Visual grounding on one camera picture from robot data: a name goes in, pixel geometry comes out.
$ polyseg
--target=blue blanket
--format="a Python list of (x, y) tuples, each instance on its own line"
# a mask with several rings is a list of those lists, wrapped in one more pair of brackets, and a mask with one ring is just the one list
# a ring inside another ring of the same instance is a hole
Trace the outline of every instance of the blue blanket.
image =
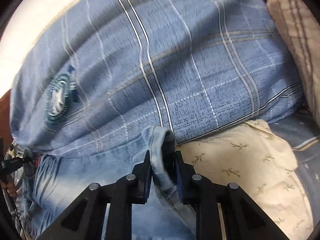
[[(262, 0), (81, 0), (43, 33), (12, 88), (15, 143), (42, 155), (24, 181), (28, 231), (39, 236), (91, 182), (128, 173), (152, 138), (172, 130), (182, 143), (250, 118), (275, 122), (302, 97)], [(167, 130), (143, 138), (149, 125)], [(164, 142), (153, 149), (156, 190), (183, 222), (153, 189), (149, 208), (167, 222), (141, 211), (137, 239), (166, 239), (169, 225), (175, 239), (193, 237), (194, 214), (179, 211), (162, 168)]]

